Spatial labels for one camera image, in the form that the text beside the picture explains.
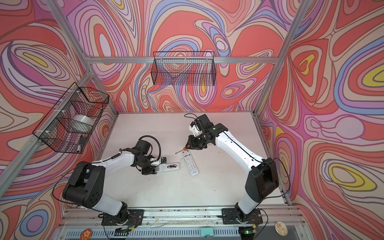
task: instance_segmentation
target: black wire basket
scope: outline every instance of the black wire basket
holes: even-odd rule
[[[215,85],[215,53],[212,51],[157,51],[153,56],[154,85]]]
[[[108,102],[108,94],[94,88],[77,86],[48,127],[36,131],[49,113],[33,134],[55,152],[82,153]]]

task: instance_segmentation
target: teal box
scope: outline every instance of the teal box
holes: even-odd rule
[[[200,237],[211,237],[215,235],[213,228],[202,228],[200,229]]]

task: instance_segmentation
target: psychedelic wall pattern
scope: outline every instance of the psychedelic wall pattern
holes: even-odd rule
[[[252,111],[272,64],[229,64],[215,86],[153,85],[150,64],[94,64],[117,112]]]
[[[43,0],[0,1],[0,22],[1,173],[84,69]],[[94,159],[111,123],[106,109],[81,155],[55,153],[45,145],[38,149],[0,198],[1,240],[50,237],[66,207],[53,200],[53,184],[78,161]],[[64,178],[56,196],[65,184]]]
[[[62,10],[89,56],[214,51],[277,56],[298,1],[70,1]],[[153,86],[151,64],[95,64],[116,106],[127,111],[251,111],[266,64],[218,64],[214,87]]]
[[[383,66],[384,2],[314,1],[258,112],[315,239],[383,238]]]

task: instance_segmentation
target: electrical wire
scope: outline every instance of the electrical wire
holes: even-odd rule
[[[269,220],[269,219],[268,219],[268,215],[267,215],[267,213],[266,213],[263,209],[260,209],[260,210],[263,211],[263,212],[265,213],[265,216],[266,216],[266,222],[265,222],[263,228],[260,230],[260,232],[258,232],[257,235],[256,235],[253,239],[257,238],[257,236],[260,235],[260,233],[262,233],[262,231],[263,231],[264,228],[266,227],[266,224],[268,223],[268,220]]]
[[[136,227],[140,224],[140,220],[139,220],[139,218],[138,217],[136,217],[136,216],[134,216],[134,215],[130,215],[130,216],[132,216],[133,218],[136,218],[137,219],[137,222],[136,222],[136,219],[135,219],[135,224],[137,224],[136,225]]]
[[[155,225],[157,221],[158,221],[158,220],[156,220],[156,221],[155,221],[154,223],[152,223],[150,226],[141,226],[141,225],[140,225],[140,226],[138,226],[138,228],[153,228],[153,225]],[[170,222],[170,221],[164,223],[163,225],[160,225],[160,226],[154,226],[154,227],[162,227],[162,226],[167,225],[169,222]]]
[[[107,231],[105,230],[105,226],[104,226],[104,225],[103,225],[103,228],[104,228],[104,233],[105,233],[105,235],[107,236],[107,238],[108,238],[109,240],[111,240],[111,239],[109,238],[108,234],[107,234]]]
[[[193,117],[188,117],[188,116],[187,116],[188,114],[195,115],[195,118],[193,118]],[[198,118],[198,116],[196,116],[196,114],[194,114],[194,113],[187,113],[187,114],[184,114],[184,117],[186,117],[186,118],[192,118],[193,120],[195,120],[196,118]]]
[[[81,167],[81,166],[88,165],[88,164],[90,164],[90,163],[88,162],[88,163],[86,163],[86,164],[80,164],[79,166],[76,166],[76,167],[74,167],[73,169],[68,170],[66,173],[64,173],[64,174],[61,176],[61,178],[59,179],[59,181],[57,181],[57,182],[55,183],[55,185],[53,186],[53,188],[52,188],[52,196],[53,196],[53,198],[56,199],[56,200],[59,201],[59,202],[65,203],[65,204],[75,204],[75,203],[73,203],[73,202],[66,202],[66,201],[62,201],[62,200],[58,199],[58,198],[54,195],[53,191],[55,190],[56,185],[60,182],[61,179],[63,179],[63,177],[64,177],[65,175],[67,175],[69,172],[75,170],[77,167]]]
[[[287,191],[283,192],[283,194],[281,194],[281,195],[279,195],[279,196],[266,197],[266,198],[264,198],[263,200],[268,199],[268,198],[274,198],[274,197],[282,197],[282,196],[286,195],[286,194],[291,190],[291,179],[290,179],[290,177],[289,177],[288,171],[287,171],[287,169],[285,168],[283,162],[282,162],[279,158],[275,158],[274,160],[276,160],[276,159],[279,160],[280,163],[283,165],[284,171],[285,171],[285,173],[286,173],[287,176],[288,176],[289,187],[288,187],[288,190],[287,190]]]
[[[144,135],[144,136],[140,137],[139,140],[141,140],[141,139],[143,139],[145,137],[150,137],[150,138],[152,138],[153,140],[155,140],[157,142],[157,145],[159,146],[159,156],[157,157],[156,161],[158,161],[160,159],[160,156],[161,156],[161,147],[160,147],[159,141],[156,138],[152,137],[151,135]]]
[[[239,144],[237,144],[237,142],[236,141],[234,141],[234,140],[232,140],[227,134],[226,134],[226,132],[223,132],[230,140],[231,140],[231,142],[233,142],[234,144],[236,144],[241,150],[243,150],[248,156],[250,156],[253,160],[255,160],[256,162],[260,162],[260,163],[270,163],[270,162],[273,162],[274,160],[271,160],[271,161],[269,161],[269,162],[263,162],[263,161],[259,161],[259,160],[257,160],[256,158],[254,158],[254,157],[252,157],[250,154],[249,154],[249,152],[247,152],[244,148],[242,148]]]

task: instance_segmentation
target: aluminum frame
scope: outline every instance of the aluminum frame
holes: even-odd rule
[[[205,57],[182,57],[193,59],[205,59]],[[89,64],[93,63],[153,63],[153,57],[94,57],[86,56]],[[278,57],[215,57],[215,63],[273,63],[278,62]]]
[[[233,206],[204,206],[204,207],[137,207],[143,209],[143,227],[206,227],[221,226],[223,219],[217,217],[221,215],[222,208]],[[261,205],[260,207],[268,215],[267,225],[274,225],[277,221],[282,221],[286,225],[306,226],[307,223],[298,206],[287,206],[285,204]],[[61,226],[86,222],[90,225],[101,224],[98,218],[98,211],[86,208],[66,209],[60,222]],[[252,224],[233,224],[228,226],[252,226]]]
[[[88,71],[80,81],[77,83],[78,86],[86,86],[92,77],[92,73]],[[51,114],[45,122],[41,125],[39,130],[44,130],[48,125],[53,121],[57,116],[59,111],[65,106],[69,101],[73,92],[69,92],[68,95],[61,101],[57,106],[54,113]],[[27,144],[24,145],[23,149],[16,155],[16,157],[11,161],[11,163],[4,169],[3,173],[0,175],[0,197],[7,191],[9,186],[13,183],[15,178],[23,170],[27,162],[32,158],[37,149],[42,144],[42,141],[38,139],[35,135],[32,135]]]
[[[75,34],[71,28],[71,25],[69,24],[67,18],[65,17],[65,14],[62,11],[61,7],[57,3],[57,0],[46,0],[46,3],[48,5],[48,7],[50,8],[51,13],[55,17],[57,23],[59,24],[61,30],[63,31],[65,38],[69,41],[69,43],[74,48],[78,59],[83,64],[84,68],[93,74],[93,76],[94,76],[93,77],[93,83],[95,84],[97,89],[104,92],[104,93],[107,93],[107,91],[106,91],[105,87],[103,86],[103,84],[101,83],[99,77],[94,72],[92,65],[89,64],[87,62],[87,60],[85,59],[85,52],[84,52],[83,48],[81,47],[78,39],[75,37]],[[111,112],[116,116],[117,111],[116,111],[115,106],[113,105],[113,103],[111,101],[108,103],[108,106],[109,106]]]
[[[127,57],[94,57],[94,56],[86,56],[85,52],[83,51],[78,39],[75,37],[72,28],[69,25],[69,22],[67,18],[65,17],[63,11],[59,7],[57,0],[46,0],[47,5],[51,9],[51,12],[55,19],[57,20],[59,26],[62,28],[62,31],[69,41],[69,43],[74,48],[80,62],[83,64],[85,69],[88,71],[82,78],[82,80],[78,83],[79,86],[83,86],[89,82],[91,77],[94,79],[94,84],[96,87],[100,90],[106,93],[105,87],[101,83],[98,76],[95,74],[94,69],[92,67],[92,64],[94,63],[152,63],[153,57],[134,57],[134,56],[127,56]],[[312,0],[305,0],[301,1],[298,10],[294,16],[294,19],[292,21],[292,24],[287,32],[287,36],[283,41],[283,44],[280,48],[280,51],[278,53],[277,57],[217,57],[215,58],[216,63],[272,63],[274,66],[271,69],[270,75],[268,79],[266,80],[265,86],[263,87],[263,90],[261,92],[261,95],[257,101],[257,104],[252,111],[253,118],[255,120],[255,125],[261,133],[261,126],[257,121],[256,113],[260,108],[260,104],[265,101],[265,98],[268,96],[268,93],[270,91],[270,87],[275,81],[278,71],[281,67],[281,65],[284,62],[285,55],[288,52],[289,46],[291,45],[295,34],[302,22],[302,19],[306,13],[306,10],[312,3]],[[59,107],[63,106],[64,100],[59,105]],[[112,113],[114,114],[114,123],[116,122],[117,112],[110,102],[110,109]],[[45,126],[45,124],[49,123],[50,118],[45,121],[45,123],[42,125],[42,128]],[[266,143],[266,139],[263,134],[260,135],[260,137],[264,138],[263,143],[265,144],[266,152],[267,154],[273,154],[271,150],[268,147],[268,144]],[[28,142],[26,146],[19,152],[19,154],[15,157],[15,159],[7,166],[7,168],[4,170],[3,174],[0,176],[0,197],[3,195],[3,193],[7,190],[7,188],[12,184],[14,179],[17,177],[17,175],[20,173],[20,171],[24,168],[25,164],[28,162],[28,160],[33,156],[33,154],[36,152],[38,147],[41,144],[41,141],[38,140],[36,137],[35,139],[31,139],[31,141]],[[192,225],[198,225],[198,226],[206,226],[206,224],[211,223],[212,221],[216,221],[220,223],[222,222],[222,219],[217,218],[217,215],[221,214],[221,209],[223,207],[179,207],[179,208],[144,208],[147,212],[144,214],[144,217],[147,219],[147,223],[151,224],[151,226],[157,226],[159,225],[156,223],[159,219],[159,217],[162,220],[166,220],[167,218],[169,221],[175,221],[175,225],[180,226],[180,224],[185,225],[187,222],[190,221]],[[295,206],[286,206],[283,205],[263,205],[263,209],[266,210],[268,216],[270,217],[268,225],[273,224],[274,219],[276,218],[285,222],[293,222],[293,225],[306,225],[305,220],[303,216],[301,215],[301,211],[295,207]],[[101,222],[100,219],[95,218],[94,214],[97,216],[96,211],[87,210],[87,209],[67,209],[65,212],[63,219],[61,221],[61,225],[66,224],[67,222],[77,222],[81,220],[86,220],[87,222],[95,223],[96,225]]]
[[[291,26],[288,30],[288,33],[287,33],[287,35],[283,41],[283,44],[281,45],[281,48],[280,48],[280,51],[278,54],[279,60],[276,64],[273,65],[273,67],[269,73],[269,77],[268,77],[266,83],[264,84],[264,87],[260,93],[260,97],[257,100],[255,108],[253,109],[254,114],[257,114],[257,112],[260,110],[262,103],[265,101],[265,99],[267,98],[267,96],[271,90],[272,84],[274,83],[275,79],[278,77],[279,70],[284,63],[284,59],[288,53],[289,47],[291,46],[291,44],[292,44],[292,42],[296,36],[297,30],[299,29],[309,6],[312,4],[312,1],[313,0],[306,0],[306,1],[303,0],[303,1],[301,1],[299,7],[297,8],[296,14],[292,20],[292,24],[291,24]]]
[[[102,155],[103,155],[103,152],[104,152],[104,150],[105,150],[105,147],[107,146],[109,137],[110,137],[111,134],[112,134],[113,128],[115,127],[115,124],[116,124],[116,122],[117,122],[117,120],[118,120],[118,117],[119,117],[119,115],[117,115],[117,116],[113,119],[112,126],[111,126],[111,128],[108,130],[108,135],[107,135],[107,137],[104,139],[104,142],[103,142],[103,144],[102,144],[102,146],[101,146],[101,149],[100,149],[99,153],[97,154],[96,159],[95,159],[94,161],[100,161],[100,160],[101,160],[101,157],[102,157]]]

